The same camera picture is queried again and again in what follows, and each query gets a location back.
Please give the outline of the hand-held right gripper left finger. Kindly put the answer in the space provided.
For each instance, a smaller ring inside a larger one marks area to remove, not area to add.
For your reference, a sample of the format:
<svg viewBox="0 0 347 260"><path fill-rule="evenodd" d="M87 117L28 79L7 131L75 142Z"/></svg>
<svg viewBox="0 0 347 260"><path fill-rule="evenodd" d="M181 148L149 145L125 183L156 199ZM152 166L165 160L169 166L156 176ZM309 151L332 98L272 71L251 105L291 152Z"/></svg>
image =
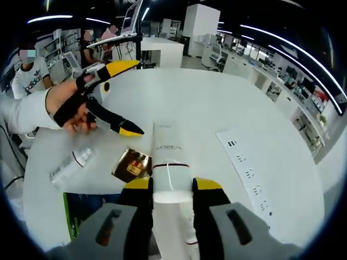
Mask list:
<svg viewBox="0 0 347 260"><path fill-rule="evenodd" d="M153 227L153 179L127 183L118 203L106 203L84 222L79 235L44 254L46 259L147 259Z"/></svg>

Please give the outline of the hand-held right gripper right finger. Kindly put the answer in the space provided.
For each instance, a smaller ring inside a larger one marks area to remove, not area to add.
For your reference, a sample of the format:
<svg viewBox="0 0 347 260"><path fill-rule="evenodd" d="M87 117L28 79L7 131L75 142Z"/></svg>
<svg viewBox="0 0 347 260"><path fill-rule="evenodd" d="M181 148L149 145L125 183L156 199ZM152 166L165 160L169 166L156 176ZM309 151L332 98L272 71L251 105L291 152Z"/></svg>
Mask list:
<svg viewBox="0 0 347 260"><path fill-rule="evenodd" d="M271 236L267 223L231 203L217 182L192 180L194 228L201 259L297 259L298 247Z"/></svg>

